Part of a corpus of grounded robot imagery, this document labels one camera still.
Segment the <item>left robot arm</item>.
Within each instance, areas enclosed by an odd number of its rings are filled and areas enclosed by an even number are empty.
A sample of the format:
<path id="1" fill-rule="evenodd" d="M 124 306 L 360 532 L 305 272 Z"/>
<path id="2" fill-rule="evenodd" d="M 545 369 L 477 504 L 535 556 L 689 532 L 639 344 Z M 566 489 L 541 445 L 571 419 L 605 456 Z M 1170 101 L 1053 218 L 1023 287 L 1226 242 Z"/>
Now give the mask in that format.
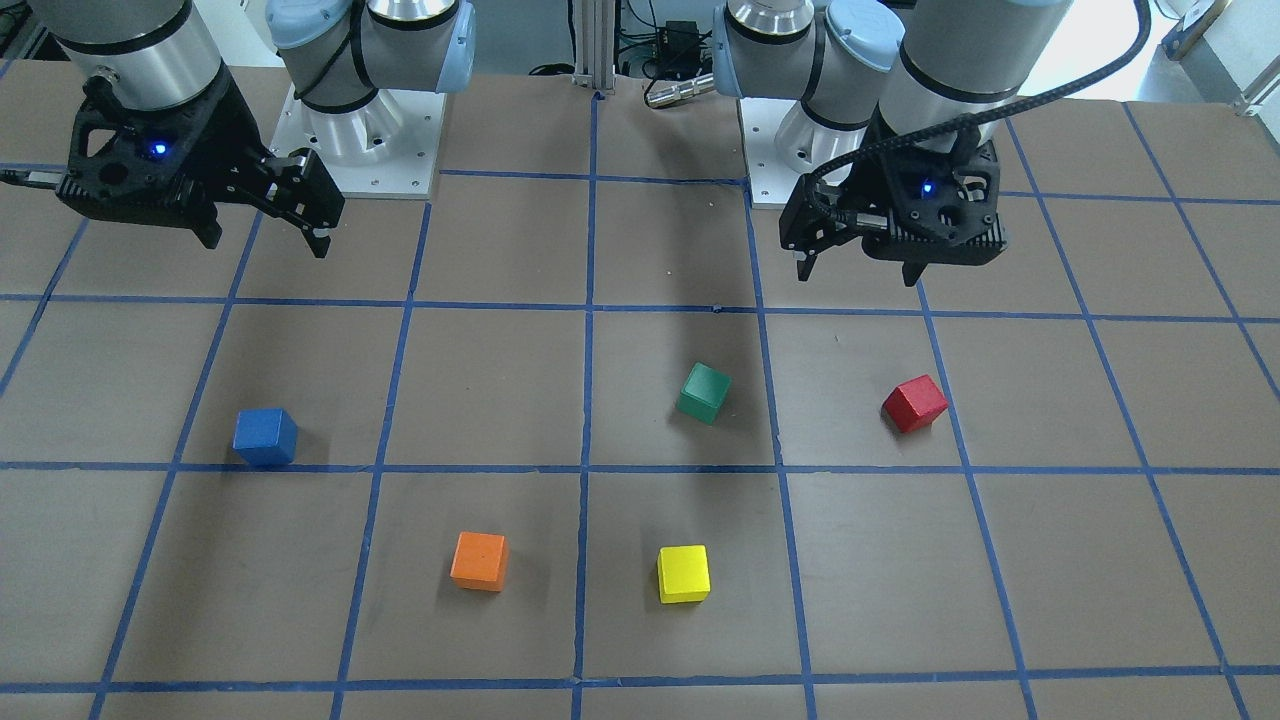
<path id="1" fill-rule="evenodd" d="M 982 266 L 1009 246 L 993 122 L 913 133 L 1010 108 L 1066 1 L 727 1 L 710 32 L 716 90 L 787 110 L 772 145 L 796 174 L 780 246 L 808 281 L 858 241 L 913 287 L 932 264 Z"/>

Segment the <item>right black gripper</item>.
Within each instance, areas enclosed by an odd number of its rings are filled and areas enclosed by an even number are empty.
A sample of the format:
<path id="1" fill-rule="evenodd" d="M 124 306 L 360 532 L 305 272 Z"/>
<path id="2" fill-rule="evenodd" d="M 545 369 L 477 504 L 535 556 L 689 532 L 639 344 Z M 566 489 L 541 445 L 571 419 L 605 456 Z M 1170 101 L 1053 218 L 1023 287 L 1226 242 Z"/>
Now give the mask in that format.
<path id="1" fill-rule="evenodd" d="M 227 68 L 189 101 L 155 111 L 125 108 L 101 70 L 83 91 L 55 187 L 67 206 L 101 222 L 187 229 L 215 249 L 218 204 L 248 205 L 289 222 L 326 258 L 343 193 L 312 150 L 269 151 Z"/>

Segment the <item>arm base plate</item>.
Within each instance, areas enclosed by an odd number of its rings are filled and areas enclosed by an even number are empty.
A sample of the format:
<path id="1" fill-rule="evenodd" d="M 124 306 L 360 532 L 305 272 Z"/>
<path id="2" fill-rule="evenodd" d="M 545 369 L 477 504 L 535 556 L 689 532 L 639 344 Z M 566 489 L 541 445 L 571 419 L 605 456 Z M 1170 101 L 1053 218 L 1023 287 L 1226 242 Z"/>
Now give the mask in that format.
<path id="1" fill-rule="evenodd" d="M 310 149 L 347 199 L 429 200 L 447 94 L 342 87 L 289 96 L 269 149 Z"/>
<path id="2" fill-rule="evenodd" d="M 860 147 L 876 96 L 854 102 L 851 129 L 837 129 L 842 114 L 819 113 L 792 97 L 742 97 L 739 115 L 753 202 L 782 209 L 800 174 Z"/>

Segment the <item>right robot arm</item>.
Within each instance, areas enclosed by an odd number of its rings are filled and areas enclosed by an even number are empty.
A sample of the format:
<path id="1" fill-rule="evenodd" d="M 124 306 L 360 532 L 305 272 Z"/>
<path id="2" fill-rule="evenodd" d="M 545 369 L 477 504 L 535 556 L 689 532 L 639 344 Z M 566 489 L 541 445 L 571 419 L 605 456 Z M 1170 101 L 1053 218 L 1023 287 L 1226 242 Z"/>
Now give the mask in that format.
<path id="1" fill-rule="evenodd" d="M 471 79 L 477 18 L 470 1 L 270 1 L 268 28 L 307 124 L 282 156 L 264 141 L 192 1 L 35 1 L 84 73 L 67 168 L 5 170 L 100 222 L 221 240 L 223 204 L 294 225 L 325 258 L 346 205 L 332 168 L 403 146 L 396 91 L 457 94 Z"/>

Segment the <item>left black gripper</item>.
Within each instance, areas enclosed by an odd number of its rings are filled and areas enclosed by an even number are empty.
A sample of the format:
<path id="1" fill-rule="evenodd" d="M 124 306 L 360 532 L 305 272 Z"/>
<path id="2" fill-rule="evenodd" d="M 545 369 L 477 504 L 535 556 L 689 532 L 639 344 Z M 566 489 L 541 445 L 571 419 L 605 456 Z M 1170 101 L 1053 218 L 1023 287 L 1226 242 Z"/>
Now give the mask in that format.
<path id="1" fill-rule="evenodd" d="M 780 218 L 780 246 L 800 282 L 822 252 L 858 241 L 868 258 L 900 264 L 913 287 L 931 265 L 982 266 L 1009 249 L 998 190 L 993 142 L 961 129 L 940 152 L 911 143 L 858 159 L 836 184 L 801 176 Z"/>

